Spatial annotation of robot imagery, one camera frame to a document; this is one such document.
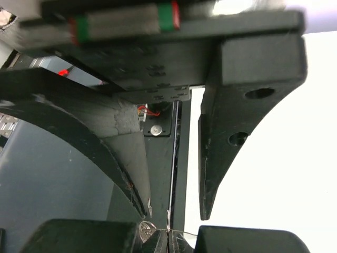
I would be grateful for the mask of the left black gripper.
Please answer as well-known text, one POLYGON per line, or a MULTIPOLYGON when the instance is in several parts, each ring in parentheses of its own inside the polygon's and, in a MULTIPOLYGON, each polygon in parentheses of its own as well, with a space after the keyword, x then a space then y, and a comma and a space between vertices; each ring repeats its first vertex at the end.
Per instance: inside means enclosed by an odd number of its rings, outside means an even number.
POLYGON ((11 44, 55 55, 117 91, 203 85, 218 48, 225 83, 302 84, 304 16, 214 1, 2 1, 18 17, 11 44))

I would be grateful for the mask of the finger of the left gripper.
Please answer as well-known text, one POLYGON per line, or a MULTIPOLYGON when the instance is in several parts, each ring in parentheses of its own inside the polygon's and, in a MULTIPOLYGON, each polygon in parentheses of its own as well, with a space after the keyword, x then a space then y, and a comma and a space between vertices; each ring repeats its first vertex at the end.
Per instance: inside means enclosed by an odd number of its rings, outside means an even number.
POLYGON ((202 220, 210 218, 217 190, 248 136, 307 73, 299 34, 237 37, 217 47, 198 122, 202 220))
POLYGON ((151 190, 137 106, 44 68, 1 71, 1 112, 61 138, 90 159, 151 216, 151 190))

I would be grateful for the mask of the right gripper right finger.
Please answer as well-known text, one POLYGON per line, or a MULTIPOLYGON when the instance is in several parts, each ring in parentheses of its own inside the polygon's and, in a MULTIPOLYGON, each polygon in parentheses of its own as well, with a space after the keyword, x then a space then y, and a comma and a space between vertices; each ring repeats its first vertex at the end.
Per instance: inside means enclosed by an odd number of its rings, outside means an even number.
POLYGON ((200 226, 194 248, 181 233, 168 239, 168 252, 309 252, 297 235, 283 230, 200 226))

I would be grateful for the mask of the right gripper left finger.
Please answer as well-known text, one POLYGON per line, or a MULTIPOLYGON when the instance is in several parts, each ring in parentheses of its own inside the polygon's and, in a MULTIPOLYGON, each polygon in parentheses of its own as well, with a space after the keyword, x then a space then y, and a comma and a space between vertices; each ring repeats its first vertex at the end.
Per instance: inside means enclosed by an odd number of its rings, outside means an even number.
POLYGON ((167 235, 156 231, 142 242, 134 222, 52 219, 20 252, 167 252, 167 235))

